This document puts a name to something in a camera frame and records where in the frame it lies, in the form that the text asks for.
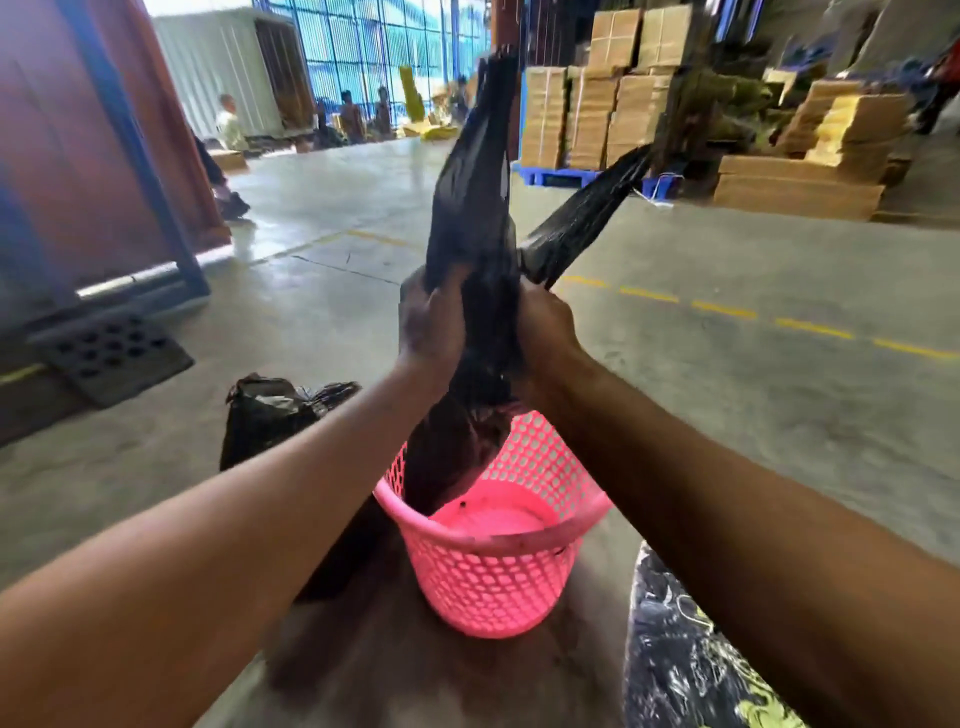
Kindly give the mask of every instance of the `yellow dashed line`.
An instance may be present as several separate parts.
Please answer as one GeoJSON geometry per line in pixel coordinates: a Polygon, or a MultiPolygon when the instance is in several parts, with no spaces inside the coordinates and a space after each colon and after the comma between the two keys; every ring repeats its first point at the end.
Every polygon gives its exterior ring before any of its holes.
{"type": "Polygon", "coordinates": [[[749,308],[727,308],[724,305],[707,303],[706,301],[694,301],[690,305],[692,305],[694,308],[699,308],[702,311],[722,313],[726,316],[736,316],[741,319],[750,319],[751,321],[756,320],[756,311],[751,311],[749,308]]]}
{"type": "Polygon", "coordinates": [[[642,288],[631,288],[630,286],[621,285],[620,293],[625,296],[640,296],[644,299],[653,299],[654,301],[666,301],[667,303],[679,303],[680,299],[676,296],[673,296],[669,293],[656,293],[655,291],[646,291],[642,288]]]}
{"type": "Polygon", "coordinates": [[[819,324],[811,324],[809,321],[797,321],[796,319],[777,319],[777,326],[784,328],[795,328],[798,331],[811,331],[812,333],[822,333],[825,336],[836,336],[841,339],[856,338],[849,331],[839,328],[822,327],[819,324]]]}
{"type": "Polygon", "coordinates": [[[581,285],[592,285],[594,288],[610,288],[610,285],[600,279],[585,279],[583,276],[563,276],[561,280],[570,283],[580,283],[581,285]]]}
{"type": "Polygon", "coordinates": [[[4,375],[0,375],[0,387],[5,384],[13,384],[16,381],[20,381],[20,379],[26,379],[28,376],[33,376],[46,368],[46,364],[31,364],[29,367],[18,369],[15,372],[7,372],[4,375]]]}
{"type": "Polygon", "coordinates": [[[344,235],[353,235],[353,237],[365,237],[368,240],[376,240],[378,243],[384,243],[386,245],[394,245],[398,248],[419,248],[419,245],[414,245],[413,243],[407,242],[406,240],[400,240],[396,237],[387,237],[386,235],[378,235],[375,232],[366,232],[366,231],[355,231],[349,230],[344,231],[344,235]]]}
{"type": "Polygon", "coordinates": [[[924,347],[915,347],[910,344],[901,344],[889,339],[874,339],[874,345],[883,349],[892,349],[895,352],[914,353],[917,356],[927,356],[931,359],[956,359],[960,358],[960,352],[938,352],[935,349],[925,349],[924,347]]]}

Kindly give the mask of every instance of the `hand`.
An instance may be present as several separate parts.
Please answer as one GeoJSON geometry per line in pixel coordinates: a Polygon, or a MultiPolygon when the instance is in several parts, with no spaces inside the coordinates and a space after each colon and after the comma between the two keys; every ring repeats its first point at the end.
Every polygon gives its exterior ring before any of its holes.
{"type": "Polygon", "coordinates": [[[400,286],[401,365],[423,373],[436,386],[439,400],[464,352],[467,332],[461,291],[467,266],[455,265],[433,293],[423,290],[420,267],[400,286]]]}
{"type": "Polygon", "coordinates": [[[511,381],[522,400],[540,408],[543,385],[565,376],[576,361],[588,359],[577,340],[573,312],[550,291],[521,278],[516,336],[524,369],[511,381]]]}

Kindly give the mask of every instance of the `white shipping container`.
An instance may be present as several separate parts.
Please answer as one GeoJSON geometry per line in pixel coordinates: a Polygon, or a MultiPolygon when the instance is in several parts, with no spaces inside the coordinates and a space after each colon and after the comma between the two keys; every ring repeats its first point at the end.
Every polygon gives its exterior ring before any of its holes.
{"type": "Polygon", "coordinates": [[[308,133],[313,101],[293,22],[254,8],[153,18],[183,113],[201,139],[217,136],[230,94],[247,136],[308,133]]]}

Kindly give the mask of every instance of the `worker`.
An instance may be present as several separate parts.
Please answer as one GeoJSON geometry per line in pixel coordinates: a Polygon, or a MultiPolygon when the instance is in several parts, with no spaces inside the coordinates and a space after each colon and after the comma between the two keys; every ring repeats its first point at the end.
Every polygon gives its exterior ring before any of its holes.
{"type": "Polygon", "coordinates": [[[341,93],[340,98],[344,102],[340,106],[340,126],[350,144],[363,144],[366,141],[363,113],[360,107],[353,103],[353,95],[349,91],[341,93]]]}
{"type": "Polygon", "coordinates": [[[228,93],[220,94],[220,106],[222,110],[217,114],[217,134],[220,136],[220,143],[224,149],[231,149],[234,152],[248,152],[250,142],[244,136],[243,127],[240,125],[240,117],[237,116],[237,102],[228,93]]]}
{"type": "Polygon", "coordinates": [[[454,124],[463,126],[470,109],[467,105],[467,77],[458,76],[450,89],[450,98],[446,103],[454,124]]]}
{"type": "Polygon", "coordinates": [[[944,107],[960,93],[960,37],[934,64],[931,77],[937,83],[937,90],[917,117],[917,133],[924,136],[933,131],[944,107]]]}
{"type": "MultiPolygon", "coordinates": [[[[374,386],[3,592],[0,725],[192,724],[444,395],[465,277],[410,284],[374,386]]],[[[808,724],[956,725],[960,570],[673,417],[526,281],[517,335],[516,391],[808,724]]]]}
{"type": "Polygon", "coordinates": [[[394,135],[393,124],[390,123],[390,94],[385,85],[376,90],[379,100],[374,107],[373,130],[380,141],[390,139],[394,135]]]}
{"type": "Polygon", "coordinates": [[[210,189],[213,190],[213,199],[217,204],[220,216],[228,221],[239,220],[250,211],[250,206],[244,202],[239,194],[230,189],[224,171],[213,160],[204,143],[197,138],[196,134],[193,135],[193,141],[197,145],[197,154],[200,155],[200,162],[204,166],[206,179],[210,183],[210,189]]]}

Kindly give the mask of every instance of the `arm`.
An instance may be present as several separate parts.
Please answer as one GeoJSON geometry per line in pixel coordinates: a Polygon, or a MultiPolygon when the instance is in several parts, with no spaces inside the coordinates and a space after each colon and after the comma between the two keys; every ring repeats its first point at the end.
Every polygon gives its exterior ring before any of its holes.
{"type": "Polygon", "coordinates": [[[960,571],[710,441],[589,358],[528,285],[521,395],[811,725],[956,724],[960,571]]]}
{"type": "Polygon", "coordinates": [[[445,392],[463,349],[462,280],[429,301],[408,294],[381,382],[3,592],[0,725],[192,725],[445,392]]]}

